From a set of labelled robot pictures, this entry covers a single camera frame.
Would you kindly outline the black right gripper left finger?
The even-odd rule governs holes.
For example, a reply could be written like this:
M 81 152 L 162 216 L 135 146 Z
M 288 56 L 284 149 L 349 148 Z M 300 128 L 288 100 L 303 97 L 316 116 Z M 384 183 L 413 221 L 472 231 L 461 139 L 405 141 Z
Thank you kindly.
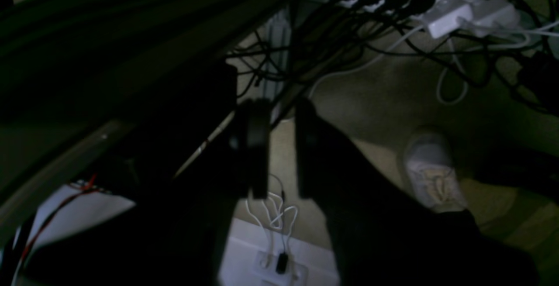
M 28 286 L 217 285 L 232 215 L 267 196 L 271 103 L 246 100 L 170 185 L 111 219 L 44 246 Z

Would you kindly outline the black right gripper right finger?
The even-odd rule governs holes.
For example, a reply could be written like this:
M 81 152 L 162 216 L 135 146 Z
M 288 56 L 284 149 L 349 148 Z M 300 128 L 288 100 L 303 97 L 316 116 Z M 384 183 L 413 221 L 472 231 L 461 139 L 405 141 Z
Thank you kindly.
M 529 254 L 481 234 L 439 135 L 420 137 L 409 195 L 386 179 L 307 99 L 296 105 L 299 193 L 324 213 L 342 286 L 537 286 Z

